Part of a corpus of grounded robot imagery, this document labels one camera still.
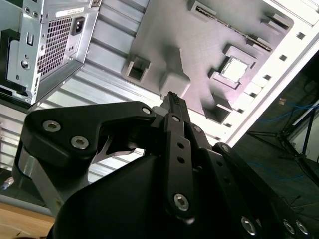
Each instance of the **ventilation grille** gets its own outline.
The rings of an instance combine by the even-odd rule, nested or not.
[[[42,77],[63,63],[71,25],[70,17],[49,22],[45,54],[38,59],[38,72]]]

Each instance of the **metal frame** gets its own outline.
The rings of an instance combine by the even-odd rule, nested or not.
[[[94,4],[93,2],[93,0],[91,2],[78,0],[68,0],[67,2],[61,0],[23,1],[19,39],[12,41],[8,46],[8,66],[4,70],[6,77],[2,77],[4,80],[1,85],[2,93],[10,93],[9,96],[2,97],[3,100],[7,101],[6,105],[23,112],[32,110],[32,106],[38,106],[39,101],[45,99],[45,95],[52,94],[57,86],[62,82],[65,83],[73,73],[81,69],[101,5],[101,1]],[[8,3],[2,3],[2,6],[5,10]],[[72,19],[73,25],[75,18],[85,17],[83,30],[78,35],[71,34],[71,31],[65,33],[67,34],[66,45],[60,47],[63,59],[56,64],[57,66],[52,65],[51,72],[43,75],[38,71],[38,62],[40,57],[48,52],[46,49],[49,46],[48,35],[56,36],[55,33],[48,32],[48,28],[53,24],[53,21],[61,20],[64,17]],[[49,58],[50,62],[54,61],[52,56]],[[6,82],[10,82],[16,87],[11,88],[10,85],[5,84]],[[22,88],[22,91],[16,90],[18,86]]]

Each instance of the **silver screw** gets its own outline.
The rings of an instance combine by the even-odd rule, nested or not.
[[[180,193],[175,194],[174,196],[174,202],[175,205],[181,210],[181,211],[187,211],[189,208],[189,203],[187,198]]]
[[[89,141],[82,136],[75,136],[71,139],[71,144],[77,149],[86,149],[89,146]]]
[[[180,122],[180,119],[177,118],[176,116],[172,116],[173,120],[175,120],[176,122]]]
[[[42,126],[44,130],[48,132],[58,132],[61,129],[61,125],[53,120],[47,120]]]
[[[200,127],[198,127],[198,126],[194,126],[194,129],[197,131],[197,133],[201,133],[201,128]]]
[[[295,234],[295,229],[290,225],[290,223],[287,220],[284,220],[284,226],[291,234]]]
[[[24,12],[25,12],[26,14],[30,14],[30,9],[29,9],[28,7],[25,7],[25,8],[24,8]]]
[[[246,217],[241,218],[241,224],[243,225],[244,229],[252,236],[256,235],[256,229],[254,225],[248,220]]]
[[[299,228],[300,231],[302,231],[305,235],[308,235],[308,230],[305,228],[304,225],[302,225],[301,222],[296,221],[297,227]]]
[[[34,11],[34,12],[32,13],[32,16],[33,16],[34,18],[38,18],[38,17],[39,17],[39,14],[38,14],[36,11]]]
[[[229,153],[229,148],[228,148],[226,145],[222,145],[221,148],[222,148],[225,152]]]
[[[144,111],[144,113],[146,114],[150,114],[151,111],[148,108],[143,107],[142,110]]]

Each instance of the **rectangular opening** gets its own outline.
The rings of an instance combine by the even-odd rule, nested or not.
[[[251,97],[255,98],[257,95],[255,93],[250,93],[249,94]]]
[[[270,75],[265,75],[265,76],[264,76],[264,79],[266,79],[266,80],[268,81],[268,80],[271,79],[271,76],[270,76]]]
[[[132,67],[130,73],[129,73],[129,77],[134,78],[137,81],[141,81],[143,75],[143,71],[140,68],[137,67]]]
[[[231,128],[232,127],[232,125],[231,124],[228,124],[228,123],[226,123],[226,124],[224,124],[226,127],[228,127],[228,128]]]
[[[285,61],[285,60],[287,59],[287,56],[281,55],[281,56],[279,57],[279,59],[282,60],[282,61]]]
[[[8,96],[12,96],[12,91],[6,90],[0,87],[0,93],[6,94]]]
[[[128,77],[136,80],[136,81],[142,81],[142,78],[144,77],[145,73],[148,70],[149,64],[145,62],[144,59],[136,57],[133,62],[131,62],[132,68],[127,74]]]
[[[35,87],[38,86],[38,83],[39,83],[39,78],[37,77],[37,78],[36,78],[36,81],[35,81]]]
[[[26,34],[26,43],[27,43],[27,45],[29,45],[29,46],[33,46],[33,43],[34,43],[34,35],[31,34],[30,32],[28,32],[28,33]]]
[[[306,35],[302,34],[301,32],[299,32],[296,37],[300,40],[302,40]]]

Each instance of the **bolt hole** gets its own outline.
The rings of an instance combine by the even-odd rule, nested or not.
[[[177,145],[178,145],[181,149],[184,148],[184,145],[182,145],[181,143],[178,143]]]
[[[183,159],[182,157],[178,157],[177,160],[178,160],[180,163],[185,163],[185,159]]]
[[[230,180],[228,178],[224,178],[225,183],[230,184]]]
[[[25,70],[29,70],[30,69],[29,62],[25,60],[21,61],[21,67]]]

